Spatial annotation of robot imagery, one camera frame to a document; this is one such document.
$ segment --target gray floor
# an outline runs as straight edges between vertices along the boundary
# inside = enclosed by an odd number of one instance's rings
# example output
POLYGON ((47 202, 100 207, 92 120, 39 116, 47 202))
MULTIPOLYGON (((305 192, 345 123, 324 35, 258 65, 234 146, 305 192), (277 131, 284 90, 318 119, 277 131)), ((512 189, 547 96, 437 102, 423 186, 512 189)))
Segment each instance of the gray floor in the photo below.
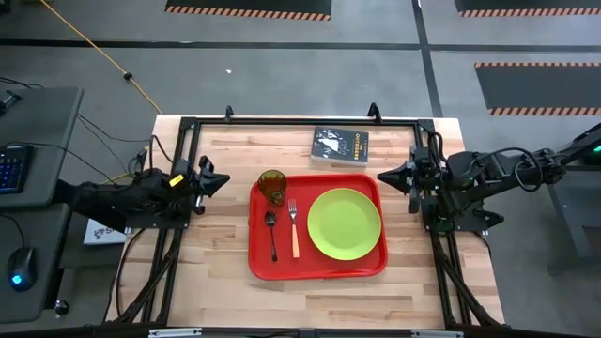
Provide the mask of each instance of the gray floor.
MULTIPOLYGON (((294 45, 277 50, 232 49, 226 44, 216 46, 221 49, 107 49, 167 114, 222 115, 230 104, 241 114, 364 115, 376 101, 384 115, 432 116, 421 52, 381 50, 382 44, 419 43, 410 0, 333 0, 328 23, 167 14, 162 12, 163 0, 61 0, 54 5, 99 40, 361 44, 346 49, 322 44, 309 50, 294 45), (366 50, 370 46, 375 50, 366 50)), ((597 34, 601 16, 462 19, 453 0, 422 0, 422 6, 430 43, 601 43, 597 34)), ((21 4, 0 18, 0 38, 77 39, 45 8, 21 4)), ((80 113, 111 134, 128 138, 150 134, 152 107, 93 50, 2 46, 0 55, 2 76, 46 86, 83 87, 80 113)), ((486 53, 482 49, 432 52, 431 57, 442 113, 460 119, 469 149, 558 147, 601 122, 592 116, 490 116, 473 68, 475 62, 486 61, 599 61, 601 53, 486 53)), ((123 160, 139 148, 110 145, 123 160)), ((110 176, 122 172, 81 125, 69 148, 110 176)), ((62 177, 71 182, 102 180, 73 158, 68 158, 62 177)), ((507 323, 528 330, 601 335, 600 277, 547 274, 547 264, 567 245, 547 190, 507 192, 486 205, 506 217, 490 232, 490 243, 507 323)), ((0 330, 99 323, 113 277, 114 267, 72 271, 61 294, 71 302, 71 314, 58 320, 45 314, 36 323, 0 330)))

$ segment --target green plate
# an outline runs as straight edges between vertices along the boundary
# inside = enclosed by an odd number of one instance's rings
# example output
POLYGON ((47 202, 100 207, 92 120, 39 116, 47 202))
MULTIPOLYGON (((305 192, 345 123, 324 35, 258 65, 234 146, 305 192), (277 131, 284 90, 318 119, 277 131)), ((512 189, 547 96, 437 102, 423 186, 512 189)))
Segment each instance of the green plate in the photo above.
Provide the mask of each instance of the green plate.
POLYGON ((374 203, 352 189, 322 193, 309 210, 309 236, 325 255, 339 260, 368 254, 379 240, 381 221, 374 203))

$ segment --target red tray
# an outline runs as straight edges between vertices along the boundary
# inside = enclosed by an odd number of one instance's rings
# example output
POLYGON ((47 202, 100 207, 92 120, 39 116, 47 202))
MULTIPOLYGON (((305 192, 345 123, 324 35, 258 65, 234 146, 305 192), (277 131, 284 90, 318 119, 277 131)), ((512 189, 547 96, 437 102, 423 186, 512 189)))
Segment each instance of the red tray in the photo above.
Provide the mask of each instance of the red tray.
POLYGON ((388 260, 384 224, 376 247, 366 256, 353 261, 336 260, 323 254, 313 244, 307 230, 311 205, 320 194, 335 188, 350 188, 363 193, 374 202, 380 219, 383 220, 378 185, 371 177, 343 174, 295 176, 286 179, 286 199, 297 200, 300 257, 292 257, 292 220, 286 203, 284 207, 274 209, 277 223, 273 228, 273 235, 278 261, 271 262, 271 234, 264 217, 265 212, 272 208, 255 183, 251 189, 248 264, 256 277, 264 280, 360 277, 373 276, 384 269, 388 260))

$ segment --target orange striped tape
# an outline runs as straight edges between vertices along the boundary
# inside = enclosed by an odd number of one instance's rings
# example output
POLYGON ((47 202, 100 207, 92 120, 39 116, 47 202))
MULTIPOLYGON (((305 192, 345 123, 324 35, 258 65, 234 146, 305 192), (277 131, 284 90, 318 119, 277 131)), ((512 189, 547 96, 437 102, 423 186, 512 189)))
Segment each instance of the orange striped tape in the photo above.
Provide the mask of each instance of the orange striped tape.
POLYGON ((271 18, 271 19, 290 19, 290 20, 308 20, 308 21, 329 21, 331 16, 327 14, 285 12, 273 10, 253 10, 253 9, 231 9, 231 8, 197 8, 187 6, 168 6, 165 8, 168 13, 179 14, 206 14, 206 15, 226 15, 250 18, 271 18))
POLYGON ((503 107, 488 109, 493 116, 593 116, 601 115, 601 108, 560 107, 560 108, 528 108, 503 107))
POLYGON ((480 67, 599 67, 598 62, 477 62, 480 67))
POLYGON ((527 8, 527 9, 475 9, 459 12, 464 18, 521 17, 557 15, 596 15, 601 8, 527 8))

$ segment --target butcher block tabletop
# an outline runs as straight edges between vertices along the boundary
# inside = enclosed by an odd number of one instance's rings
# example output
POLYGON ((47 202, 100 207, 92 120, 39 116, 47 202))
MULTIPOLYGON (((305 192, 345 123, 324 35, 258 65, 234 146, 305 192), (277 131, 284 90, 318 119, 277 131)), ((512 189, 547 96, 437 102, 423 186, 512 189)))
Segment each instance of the butcher block tabletop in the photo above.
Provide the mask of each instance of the butcher block tabletop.
MULTIPOLYGON (((169 155, 174 153, 181 118, 181 115, 160 115, 156 120, 154 134, 169 155)), ((434 121, 444 138, 445 155, 464 150, 457 119, 434 121)), ((231 179, 212 198, 205 199, 207 212, 202 216, 193 214, 190 227, 184 232, 169 326, 444 328, 431 241, 421 216, 408 213, 408 196, 379 181, 389 253, 388 264, 380 274, 332 280, 263 281, 251 273, 249 198, 261 173, 268 169, 278 169, 287 176, 365 173, 375 179, 378 173, 403 164, 408 159, 409 147, 414 144, 413 130, 409 127, 335 128, 369 132, 367 167, 312 161, 315 126, 202 126, 198 157, 207 155, 215 165, 215 172, 228 174, 231 179)), ((157 146, 153 159, 156 167, 170 171, 171 163, 157 146)), ((298 231, 307 231, 306 225, 299 223, 298 231)), ((120 284, 123 309, 148 279, 157 234, 158 231, 151 229, 142 234, 125 261, 120 284)), ((491 316, 502 322, 486 246, 472 233, 456 233, 456 240, 466 284, 491 316)), ((449 290, 455 318, 460 320, 455 288, 449 290)), ((153 316, 158 313, 162 299, 161 286, 158 295, 153 316)), ((107 319, 114 317, 115 299, 107 319)))

